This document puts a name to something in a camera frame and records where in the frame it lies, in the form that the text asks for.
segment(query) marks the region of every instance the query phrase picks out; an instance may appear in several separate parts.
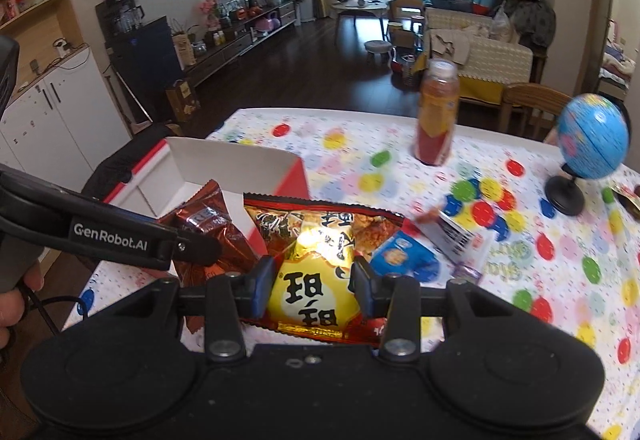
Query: globe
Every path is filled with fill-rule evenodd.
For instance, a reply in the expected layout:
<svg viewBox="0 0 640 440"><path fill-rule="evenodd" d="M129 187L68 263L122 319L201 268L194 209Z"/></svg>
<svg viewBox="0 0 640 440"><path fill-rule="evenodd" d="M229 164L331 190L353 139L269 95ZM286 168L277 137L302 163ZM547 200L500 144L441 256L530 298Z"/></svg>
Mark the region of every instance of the globe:
<svg viewBox="0 0 640 440"><path fill-rule="evenodd" d="M583 94L572 99L560 114L558 146L577 176L603 178L625 159L629 133L620 110L611 101Z"/></svg>

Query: cabinet handle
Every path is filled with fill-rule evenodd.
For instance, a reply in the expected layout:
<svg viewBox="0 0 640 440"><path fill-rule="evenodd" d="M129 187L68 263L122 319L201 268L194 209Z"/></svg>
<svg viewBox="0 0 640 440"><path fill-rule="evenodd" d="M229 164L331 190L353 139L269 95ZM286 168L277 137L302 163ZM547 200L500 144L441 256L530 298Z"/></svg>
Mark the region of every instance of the cabinet handle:
<svg viewBox="0 0 640 440"><path fill-rule="evenodd" d="M44 95L44 98L47 100L47 104L49 105L49 108L53 110L53 105L51 104L51 101L49 101L49 98L47 97L47 91L44 90L44 88L42 89L42 94Z"/></svg>
<svg viewBox="0 0 640 440"><path fill-rule="evenodd" d="M60 96L58 95L58 92L56 92L56 87L53 86L53 83L49 83L49 84L51 85L51 89L53 90L53 94L56 96L58 103L62 103L62 101L60 100Z"/></svg>

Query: black globe base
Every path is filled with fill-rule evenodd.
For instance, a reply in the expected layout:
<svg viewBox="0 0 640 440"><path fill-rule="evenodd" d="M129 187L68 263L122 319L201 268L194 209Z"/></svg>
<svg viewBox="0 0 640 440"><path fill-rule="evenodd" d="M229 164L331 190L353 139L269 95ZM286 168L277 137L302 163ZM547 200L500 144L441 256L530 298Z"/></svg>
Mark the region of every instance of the black globe base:
<svg viewBox="0 0 640 440"><path fill-rule="evenodd" d="M584 209L584 195L574 178L553 176L545 184L546 199L562 214L578 216Z"/></svg>

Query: small bottle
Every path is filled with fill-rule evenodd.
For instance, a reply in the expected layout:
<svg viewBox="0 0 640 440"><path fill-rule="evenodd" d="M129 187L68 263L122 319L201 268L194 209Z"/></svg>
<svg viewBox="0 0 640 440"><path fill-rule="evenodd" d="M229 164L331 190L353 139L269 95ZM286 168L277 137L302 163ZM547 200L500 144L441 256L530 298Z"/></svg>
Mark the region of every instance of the small bottle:
<svg viewBox="0 0 640 440"><path fill-rule="evenodd" d="M419 99L415 157L427 165L443 165L449 158L458 118L458 67L446 59L432 59Z"/></svg>

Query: round table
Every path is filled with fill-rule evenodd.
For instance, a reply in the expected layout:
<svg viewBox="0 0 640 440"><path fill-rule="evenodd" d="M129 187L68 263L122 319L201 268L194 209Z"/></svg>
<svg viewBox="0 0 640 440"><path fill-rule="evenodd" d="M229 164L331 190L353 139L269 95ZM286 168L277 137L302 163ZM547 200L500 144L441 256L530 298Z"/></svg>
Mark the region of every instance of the round table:
<svg viewBox="0 0 640 440"><path fill-rule="evenodd" d="M373 113L247 109L238 110L208 139L299 154L315 199L408 217L445 203L445 212L469 229L486 225L490 212L500 234L480 286L594 348L606 383L589 424L604 438L636 440L640 224L620 207L609 186L616 181L633 189L640 175L621 166L610 178L578 181L586 208L569 218L553 209L543 191L563 162L556 147L458 127L446 165L428 167L412 155L415 125L415 119ZM476 206L484 210L475 211ZM440 275L429 285L444 287L452 266L440 254L438 259ZM103 261L82 297L91 301L92 314L152 280L135 267ZM66 325L78 321L74 311ZM249 350L260 342L309 341L248 325L244 337ZM423 351L441 339L440 322L423 318ZM185 330L182 340L202 349L202 332Z"/></svg>
<svg viewBox="0 0 640 440"><path fill-rule="evenodd" d="M331 4L332 10L335 11L335 33L334 44L338 41L338 31L340 30L340 20L344 16L353 16L353 25L355 26L358 16L374 17L380 20L380 30L382 31L382 39L385 39L385 25L382 19L389 10L389 2L393 0L365 0L363 7L358 5L357 0L347 0L345 2L337 2Z"/></svg>

